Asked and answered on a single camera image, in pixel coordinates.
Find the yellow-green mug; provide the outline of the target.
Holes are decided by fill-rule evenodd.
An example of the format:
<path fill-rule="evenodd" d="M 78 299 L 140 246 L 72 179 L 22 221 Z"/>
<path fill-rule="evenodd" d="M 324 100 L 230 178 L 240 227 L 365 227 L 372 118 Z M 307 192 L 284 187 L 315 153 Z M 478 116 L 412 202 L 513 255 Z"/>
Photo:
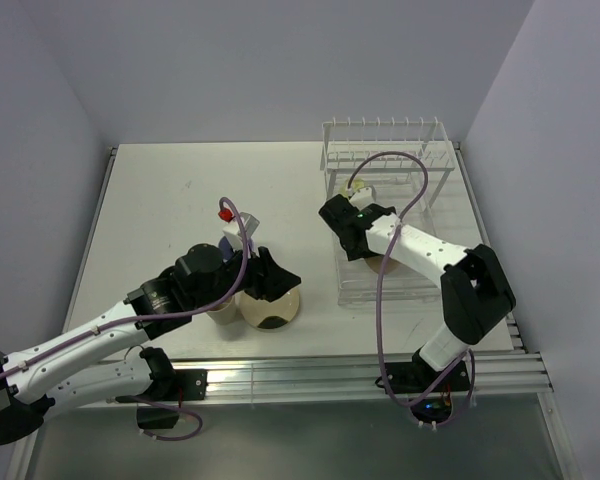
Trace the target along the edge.
<path fill-rule="evenodd" d="M 346 178 L 342 185 L 338 188 L 337 193 L 350 198 L 360 190 L 370 187 L 364 180 L 356 178 L 352 183 L 349 183 L 349 178 Z"/>

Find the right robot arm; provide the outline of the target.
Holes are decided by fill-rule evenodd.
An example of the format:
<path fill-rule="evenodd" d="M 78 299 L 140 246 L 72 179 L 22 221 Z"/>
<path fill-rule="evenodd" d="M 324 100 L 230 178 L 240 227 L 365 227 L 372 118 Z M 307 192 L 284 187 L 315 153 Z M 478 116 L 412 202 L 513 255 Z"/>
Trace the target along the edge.
<path fill-rule="evenodd" d="M 396 210 L 372 203 L 362 209 L 337 195 L 318 211 L 336 235 L 350 261 L 382 258 L 376 281 L 376 341 L 384 356 L 382 301 L 385 269 L 390 260 L 432 282 L 440 291 L 442 324 L 414 356 L 413 378 L 432 390 L 447 367 L 481 340 L 516 306 L 516 298 L 494 250 L 441 240 L 406 224 Z"/>

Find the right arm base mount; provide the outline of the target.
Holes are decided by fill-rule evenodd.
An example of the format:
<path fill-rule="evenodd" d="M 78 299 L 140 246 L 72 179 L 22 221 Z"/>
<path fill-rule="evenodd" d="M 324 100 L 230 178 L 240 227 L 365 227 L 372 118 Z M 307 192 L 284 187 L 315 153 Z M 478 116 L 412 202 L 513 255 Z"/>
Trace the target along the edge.
<path fill-rule="evenodd" d="M 427 364 L 417 362 L 389 362 L 385 364 L 389 385 L 395 394 L 420 394 L 440 375 Z M 464 361 L 456 365 L 433 392 L 467 392 L 470 387 L 469 373 Z"/>

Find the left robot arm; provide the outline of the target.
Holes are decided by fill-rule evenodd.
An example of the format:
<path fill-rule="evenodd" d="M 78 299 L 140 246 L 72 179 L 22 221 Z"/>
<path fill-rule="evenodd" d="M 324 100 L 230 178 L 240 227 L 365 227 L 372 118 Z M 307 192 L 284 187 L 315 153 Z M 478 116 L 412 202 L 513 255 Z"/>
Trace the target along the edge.
<path fill-rule="evenodd" d="M 300 283 L 265 247 L 225 259 L 218 247 L 198 244 L 96 319 L 27 350 L 0 351 L 0 446 L 100 400 L 180 399 L 186 383 L 148 341 L 236 293 L 273 302 Z"/>

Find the cream floral plate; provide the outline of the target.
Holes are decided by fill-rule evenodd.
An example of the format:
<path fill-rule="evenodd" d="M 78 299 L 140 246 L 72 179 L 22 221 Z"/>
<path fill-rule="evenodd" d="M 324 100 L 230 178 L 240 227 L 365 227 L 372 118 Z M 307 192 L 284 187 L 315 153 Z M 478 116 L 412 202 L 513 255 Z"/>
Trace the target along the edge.
<path fill-rule="evenodd" d="M 281 298 L 268 302 L 256 300 L 246 293 L 238 297 L 238 310 L 252 328 L 275 332 L 291 324 L 300 311 L 300 290 L 295 287 Z"/>

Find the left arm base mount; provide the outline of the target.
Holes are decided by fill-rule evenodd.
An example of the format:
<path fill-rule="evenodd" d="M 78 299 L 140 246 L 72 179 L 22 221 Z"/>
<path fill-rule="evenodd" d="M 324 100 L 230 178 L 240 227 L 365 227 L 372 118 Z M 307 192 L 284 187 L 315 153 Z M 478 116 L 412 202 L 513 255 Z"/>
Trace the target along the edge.
<path fill-rule="evenodd" d="M 207 371 L 204 369 L 176 369 L 168 378 L 154 380 L 151 372 L 138 369 L 120 370 L 116 379 L 121 383 L 129 383 L 112 401 L 131 403 L 132 396 L 155 402 L 184 402 L 204 400 L 207 388 Z"/>

